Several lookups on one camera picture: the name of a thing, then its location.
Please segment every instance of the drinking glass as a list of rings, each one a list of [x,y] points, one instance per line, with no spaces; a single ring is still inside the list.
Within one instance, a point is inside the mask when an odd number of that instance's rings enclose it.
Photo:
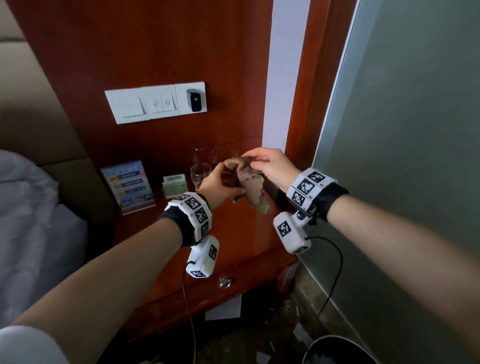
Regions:
[[[195,163],[194,166],[190,168],[190,176],[192,177],[195,191],[198,191],[204,178],[207,177],[211,171],[212,167],[210,167],[208,163]]]

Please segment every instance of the brown rag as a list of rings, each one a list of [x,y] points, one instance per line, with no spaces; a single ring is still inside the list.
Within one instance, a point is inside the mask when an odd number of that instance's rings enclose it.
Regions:
[[[249,157],[234,157],[224,162],[227,169],[233,172],[227,187],[243,187],[246,189],[246,194],[234,197],[233,201],[237,202],[245,197],[258,211],[266,214],[270,204],[265,195],[264,174],[250,167],[250,162],[251,158]]]

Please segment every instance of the trash can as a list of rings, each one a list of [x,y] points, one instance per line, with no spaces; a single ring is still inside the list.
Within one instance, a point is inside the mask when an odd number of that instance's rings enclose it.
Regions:
[[[315,340],[302,364],[377,364],[364,349],[346,338],[327,335]]]

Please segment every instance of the switch panel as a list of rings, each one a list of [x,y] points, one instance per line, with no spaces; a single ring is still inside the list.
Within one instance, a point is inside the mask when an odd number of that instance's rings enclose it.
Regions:
[[[109,90],[105,95],[117,124],[207,111],[204,82]]]

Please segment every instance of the person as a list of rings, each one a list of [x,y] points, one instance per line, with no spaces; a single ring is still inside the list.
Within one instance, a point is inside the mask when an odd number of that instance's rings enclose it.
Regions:
[[[279,149],[244,156],[283,192],[300,174]],[[199,190],[211,210],[245,192],[222,185],[223,167]],[[332,203],[327,221],[480,359],[477,259],[431,229],[348,194]],[[90,261],[0,330],[0,362],[95,363],[181,244],[178,225],[163,218]]]

